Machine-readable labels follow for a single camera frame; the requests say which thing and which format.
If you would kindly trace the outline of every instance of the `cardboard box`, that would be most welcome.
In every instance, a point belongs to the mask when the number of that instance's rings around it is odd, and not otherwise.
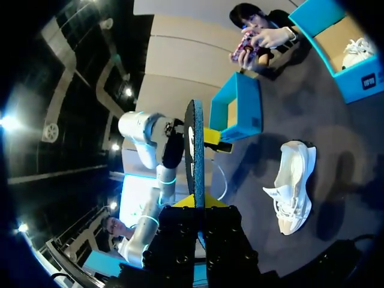
[[[257,79],[235,73],[211,101],[209,128],[232,143],[262,132],[262,107]]]
[[[343,59],[346,56],[344,50],[350,40],[356,41],[364,37],[364,32],[349,16],[325,29],[314,40],[324,51],[325,56],[332,65],[334,73],[342,70]]]
[[[307,0],[289,18],[322,58],[346,103],[384,91],[378,55],[342,70],[345,48],[364,32],[335,0]]]
[[[232,127],[238,122],[238,101],[234,99],[231,103],[228,104],[228,121],[227,127]]]

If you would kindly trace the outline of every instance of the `wristwatch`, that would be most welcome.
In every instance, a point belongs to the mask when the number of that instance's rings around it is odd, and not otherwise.
[[[290,41],[295,41],[298,38],[297,33],[294,32],[294,30],[292,28],[290,28],[290,27],[284,27],[284,28],[286,28],[288,30]]]

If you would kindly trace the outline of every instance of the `white sneaker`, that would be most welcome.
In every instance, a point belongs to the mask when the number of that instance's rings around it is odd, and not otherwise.
[[[273,198],[280,232],[290,235],[306,221],[311,211],[305,185],[316,162],[316,148],[308,148],[300,141],[289,141],[281,146],[280,168],[275,188],[263,190]]]
[[[351,67],[375,54],[375,48],[368,40],[360,38],[356,42],[349,41],[350,44],[344,50],[347,55],[343,59],[342,69]]]

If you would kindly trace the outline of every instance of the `hand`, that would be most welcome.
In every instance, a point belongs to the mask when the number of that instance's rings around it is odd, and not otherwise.
[[[253,47],[258,45],[259,47],[274,49],[277,46],[283,45],[290,38],[290,34],[286,28],[260,29],[257,27],[248,27],[241,32],[246,33],[248,31],[257,33],[251,40],[251,45]]]
[[[239,66],[246,70],[254,71],[257,67],[257,64],[255,63],[254,59],[250,60],[250,51],[247,49],[247,51],[243,50],[239,54],[238,63]],[[229,54],[229,60],[232,62],[232,54]]]

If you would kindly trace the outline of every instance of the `table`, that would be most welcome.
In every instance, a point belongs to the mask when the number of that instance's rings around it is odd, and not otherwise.
[[[274,65],[284,67],[298,55],[295,46]],[[232,154],[217,154],[229,182],[223,199],[236,205],[262,272],[284,276],[313,260],[336,239],[376,233],[384,216],[384,93],[346,105],[314,49],[302,63],[286,66],[270,80],[258,76],[264,130],[237,141]],[[290,236],[279,233],[272,199],[280,165],[280,146],[301,139],[317,147],[315,171],[307,184],[313,211]],[[212,177],[220,196],[222,176]],[[366,250],[370,240],[357,244]]]

